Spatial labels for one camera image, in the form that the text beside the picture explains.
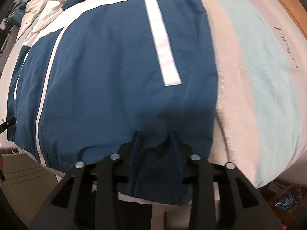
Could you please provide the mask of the white and blue hooded jacket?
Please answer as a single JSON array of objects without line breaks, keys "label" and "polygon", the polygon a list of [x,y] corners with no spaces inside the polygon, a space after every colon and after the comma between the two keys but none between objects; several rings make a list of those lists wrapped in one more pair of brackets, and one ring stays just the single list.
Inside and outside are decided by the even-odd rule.
[{"label": "white and blue hooded jacket", "polygon": [[68,0],[22,44],[8,88],[7,138],[66,173],[139,133],[128,196],[191,201],[174,137],[208,157],[218,74],[201,0]]}]

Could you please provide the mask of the striped pastel bed sheet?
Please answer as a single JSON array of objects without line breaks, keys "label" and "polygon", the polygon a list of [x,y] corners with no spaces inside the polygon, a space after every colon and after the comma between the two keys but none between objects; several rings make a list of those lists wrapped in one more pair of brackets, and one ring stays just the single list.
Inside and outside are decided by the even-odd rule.
[{"label": "striped pastel bed sheet", "polygon": [[[34,41],[68,0],[32,0],[1,77],[5,122],[22,44]],[[306,39],[277,0],[201,0],[218,74],[209,158],[234,162],[256,187],[306,151]]]}]

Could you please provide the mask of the wooden bed frame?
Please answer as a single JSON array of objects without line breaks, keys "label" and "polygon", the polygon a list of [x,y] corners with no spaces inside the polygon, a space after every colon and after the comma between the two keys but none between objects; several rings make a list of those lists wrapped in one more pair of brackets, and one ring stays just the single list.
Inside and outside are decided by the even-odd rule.
[{"label": "wooden bed frame", "polygon": [[278,0],[306,39],[306,10],[299,0]]}]

